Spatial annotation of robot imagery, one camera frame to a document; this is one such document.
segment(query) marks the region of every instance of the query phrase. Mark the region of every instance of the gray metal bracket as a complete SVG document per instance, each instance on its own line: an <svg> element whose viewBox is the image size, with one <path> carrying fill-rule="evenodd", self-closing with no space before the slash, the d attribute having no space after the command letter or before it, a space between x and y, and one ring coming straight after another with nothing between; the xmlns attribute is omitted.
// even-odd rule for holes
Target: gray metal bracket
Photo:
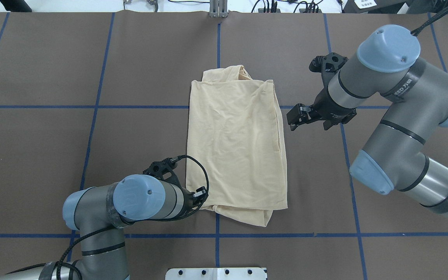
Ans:
<svg viewBox="0 0 448 280"><path fill-rule="evenodd" d="M210 17L227 18L228 0L210 0Z"/></svg>

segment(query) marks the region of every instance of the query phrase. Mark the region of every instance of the robotic arm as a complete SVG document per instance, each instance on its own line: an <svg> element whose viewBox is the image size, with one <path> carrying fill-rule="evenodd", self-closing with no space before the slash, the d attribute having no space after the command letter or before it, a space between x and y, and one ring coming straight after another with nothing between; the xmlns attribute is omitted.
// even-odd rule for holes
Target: robotic arm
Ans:
<svg viewBox="0 0 448 280"><path fill-rule="evenodd" d="M323 120L324 129L348 123L375 93L390 100L383 119L350 167L350 174L386 195L397 189L431 211L448 216L448 167L420 152L437 126L448 127L448 73L419 57L418 39L385 25L348 60L318 56L309 69L322 73L324 89L311 106L287 114L291 130Z"/></svg>
<svg viewBox="0 0 448 280"><path fill-rule="evenodd" d="M190 192L182 187L173 169L182 158L194 160L203 170L207 186ZM141 220L174 221L195 213L208 197L205 169L190 156L155 161L143 174L91 187L71 194L63 206L63 218L72 230L80 230L82 259L71 263L83 280L128 280L128 261L123 228ZM57 262L25 268L0 276L0 280L78 280L70 265L60 269L69 247Z"/></svg>

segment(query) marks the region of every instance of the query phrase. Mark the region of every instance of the beige cloth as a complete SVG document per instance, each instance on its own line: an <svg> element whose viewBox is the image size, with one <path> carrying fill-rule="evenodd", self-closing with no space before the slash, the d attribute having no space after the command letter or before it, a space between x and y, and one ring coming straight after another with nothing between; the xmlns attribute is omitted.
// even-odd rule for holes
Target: beige cloth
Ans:
<svg viewBox="0 0 448 280"><path fill-rule="evenodd" d="M242 65L203 73L191 84L187 154L207 170L203 209L265 227L288 208L283 119L272 80L252 80ZM204 185L187 161L186 186Z"/></svg>

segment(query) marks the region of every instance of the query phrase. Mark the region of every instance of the brown table surface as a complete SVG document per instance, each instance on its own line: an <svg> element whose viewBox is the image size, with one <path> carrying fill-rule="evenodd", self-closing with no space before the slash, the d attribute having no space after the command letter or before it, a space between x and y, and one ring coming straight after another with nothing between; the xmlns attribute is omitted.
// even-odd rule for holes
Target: brown table surface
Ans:
<svg viewBox="0 0 448 280"><path fill-rule="evenodd" d="M59 259L75 237L61 216L70 193L185 153L190 82L203 71L243 64L253 78L273 79L286 114L322 88L320 75L308 71L316 55L352 56L381 25L413 29L426 20L0 14L0 275ZM448 16L433 27L418 37L421 56L448 71ZM275 211L267 227L201 211L127 228L131 279L215 266L267 267L271 280L448 279L448 220L348 175L388 105L374 96L349 124L329 131L316 123L291 132L285 123L289 208ZM448 129L437 129L423 151L448 166ZM177 171L184 182L184 165Z"/></svg>

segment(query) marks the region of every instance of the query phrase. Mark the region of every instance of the folded fabric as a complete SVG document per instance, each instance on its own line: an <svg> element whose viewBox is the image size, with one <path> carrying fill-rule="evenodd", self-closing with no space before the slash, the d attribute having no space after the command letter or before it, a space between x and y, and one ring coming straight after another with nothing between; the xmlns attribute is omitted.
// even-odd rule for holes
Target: folded fabric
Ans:
<svg viewBox="0 0 448 280"><path fill-rule="evenodd" d="M288 208L283 119L272 80L252 80L242 65L203 73L191 84L187 154L207 170L203 209L265 227ZM186 186L203 186L188 161Z"/></svg>

